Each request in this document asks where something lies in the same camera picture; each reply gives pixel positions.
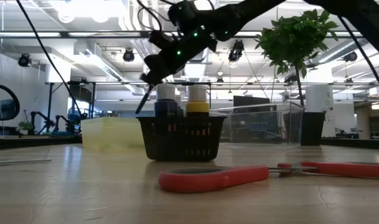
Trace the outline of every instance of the plastic basket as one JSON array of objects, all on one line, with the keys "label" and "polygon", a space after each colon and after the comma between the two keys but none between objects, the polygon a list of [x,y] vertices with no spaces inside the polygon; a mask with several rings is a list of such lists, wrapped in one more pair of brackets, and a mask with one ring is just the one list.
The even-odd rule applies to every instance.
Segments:
[{"label": "plastic basket", "polygon": [[157,161],[215,159],[225,118],[138,118],[146,155]]}]

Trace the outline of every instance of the wooden table surface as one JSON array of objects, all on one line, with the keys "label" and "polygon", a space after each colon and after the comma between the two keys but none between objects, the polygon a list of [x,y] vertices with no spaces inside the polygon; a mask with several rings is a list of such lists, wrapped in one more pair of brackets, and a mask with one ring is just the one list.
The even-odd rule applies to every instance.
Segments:
[{"label": "wooden table surface", "polygon": [[96,152],[81,145],[0,151],[0,223],[379,223],[379,180],[296,175],[202,194],[160,190],[162,169],[299,161],[379,162],[379,150],[287,149],[221,144],[208,163],[154,162],[143,150]]}]

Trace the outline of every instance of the robot arm in background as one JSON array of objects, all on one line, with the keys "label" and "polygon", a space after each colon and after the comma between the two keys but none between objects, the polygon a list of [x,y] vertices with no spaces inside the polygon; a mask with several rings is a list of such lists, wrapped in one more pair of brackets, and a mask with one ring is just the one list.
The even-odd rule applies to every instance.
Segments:
[{"label": "robot arm in background", "polygon": [[[184,35],[178,40],[156,30],[151,32],[149,41],[161,51],[144,60],[150,71],[147,75],[142,74],[141,79],[149,84],[149,88],[136,113],[141,111],[150,92],[162,83],[163,78],[176,74],[188,60],[204,49],[215,51],[218,40],[231,39],[245,24],[282,2],[244,0],[209,11],[198,10],[193,1],[173,4],[168,12],[169,19]],[[347,18],[379,51],[379,5],[374,0],[341,0],[340,4],[333,0],[305,2],[322,6],[332,14]]]}]

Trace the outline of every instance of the red scissors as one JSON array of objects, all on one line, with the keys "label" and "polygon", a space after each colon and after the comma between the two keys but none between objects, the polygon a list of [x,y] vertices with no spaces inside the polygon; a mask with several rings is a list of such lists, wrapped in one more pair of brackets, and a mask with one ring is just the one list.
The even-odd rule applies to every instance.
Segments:
[{"label": "red scissors", "polygon": [[314,174],[344,177],[379,178],[379,164],[301,162],[280,163],[278,167],[193,167],[164,170],[159,175],[159,185],[173,192],[206,192],[225,187],[265,180],[270,172],[281,174],[303,171]]}]

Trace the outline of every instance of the yellow plastic container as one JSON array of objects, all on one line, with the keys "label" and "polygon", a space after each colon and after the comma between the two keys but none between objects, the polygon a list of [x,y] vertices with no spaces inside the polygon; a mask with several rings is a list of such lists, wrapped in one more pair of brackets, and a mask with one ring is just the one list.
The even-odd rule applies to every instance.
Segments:
[{"label": "yellow plastic container", "polygon": [[95,118],[82,121],[83,146],[105,152],[145,148],[141,123],[136,118]]}]

